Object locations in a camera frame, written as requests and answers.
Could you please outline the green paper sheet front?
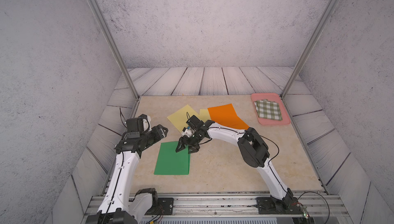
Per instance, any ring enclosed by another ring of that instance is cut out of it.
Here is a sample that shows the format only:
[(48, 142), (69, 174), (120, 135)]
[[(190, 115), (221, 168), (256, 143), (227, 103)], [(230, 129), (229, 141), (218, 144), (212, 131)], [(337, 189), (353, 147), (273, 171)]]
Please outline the green paper sheet front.
[(190, 154), (187, 148), (176, 152), (178, 142), (161, 143), (154, 175), (188, 175)]

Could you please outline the yellow paper sheet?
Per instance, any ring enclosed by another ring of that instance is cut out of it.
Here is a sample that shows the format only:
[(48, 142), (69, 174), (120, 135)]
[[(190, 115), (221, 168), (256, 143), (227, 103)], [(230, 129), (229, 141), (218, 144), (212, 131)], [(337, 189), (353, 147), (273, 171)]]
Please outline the yellow paper sheet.
[(210, 120), (211, 117), (210, 117), (209, 111), (207, 109), (200, 109), (199, 118), (203, 122)]
[(199, 114), (189, 105), (184, 106), (179, 109), (175, 113), (169, 115), (167, 119), (175, 126), (175, 128), (182, 133), (183, 129), (188, 127), (187, 121), (191, 116), (197, 116), (199, 118)]

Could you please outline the orange paper sheet front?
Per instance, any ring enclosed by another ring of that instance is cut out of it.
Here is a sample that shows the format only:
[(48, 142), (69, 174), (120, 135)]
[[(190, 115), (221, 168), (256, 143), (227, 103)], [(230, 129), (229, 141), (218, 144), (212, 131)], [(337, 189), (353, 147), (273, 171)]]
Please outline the orange paper sheet front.
[(232, 104), (208, 108), (211, 120), (238, 130), (247, 130), (249, 126), (237, 115)]

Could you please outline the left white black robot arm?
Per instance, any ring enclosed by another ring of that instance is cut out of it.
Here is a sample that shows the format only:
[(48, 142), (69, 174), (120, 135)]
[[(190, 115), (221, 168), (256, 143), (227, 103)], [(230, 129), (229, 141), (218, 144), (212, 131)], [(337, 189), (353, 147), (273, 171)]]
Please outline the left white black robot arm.
[(167, 137), (168, 128), (157, 125), (145, 131), (126, 131), (115, 147), (116, 166), (108, 191), (97, 214), (89, 215), (88, 224), (138, 224), (145, 214), (158, 205), (154, 188), (138, 191), (129, 201), (132, 179), (142, 152)]

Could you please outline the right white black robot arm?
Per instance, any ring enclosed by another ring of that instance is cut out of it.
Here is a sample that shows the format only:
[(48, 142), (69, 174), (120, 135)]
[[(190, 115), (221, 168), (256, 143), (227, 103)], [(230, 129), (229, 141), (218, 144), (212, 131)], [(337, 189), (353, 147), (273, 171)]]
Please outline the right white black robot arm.
[(281, 214), (289, 209), (293, 203), (293, 193), (281, 180), (271, 163), (268, 145), (254, 128), (239, 130), (212, 120), (207, 120), (205, 123), (199, 121), (197, 124), (188, 121), (187, 124), (188, 127), (183, 129), (182, 137), (179, 138), (176, 152), (188, 149), (189, 154), (196, 153), (203, 144), (204, 138), (208, 141), (218, 139), (238, 146), (243, 160), (257, 169), (268, 186), (272, 208)]

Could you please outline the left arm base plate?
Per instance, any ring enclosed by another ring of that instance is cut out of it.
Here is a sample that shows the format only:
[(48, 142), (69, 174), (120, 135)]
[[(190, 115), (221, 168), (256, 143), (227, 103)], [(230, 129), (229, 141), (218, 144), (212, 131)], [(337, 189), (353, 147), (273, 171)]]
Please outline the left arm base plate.
[(145, 215), (164, 215), (169, 216), (173, 214), (174, 198), (158, 198), (153, 201), (152, 207), (146, 212)]

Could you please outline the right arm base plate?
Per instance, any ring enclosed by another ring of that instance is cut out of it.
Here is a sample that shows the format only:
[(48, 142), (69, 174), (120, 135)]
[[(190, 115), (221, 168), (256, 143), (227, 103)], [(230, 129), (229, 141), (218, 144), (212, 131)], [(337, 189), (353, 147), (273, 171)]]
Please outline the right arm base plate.
[(257, 197), (256, 201), (259, 214), (304, 215), (300, 204), (285, 205), (281, 200), (275, 200), (271, 197)]

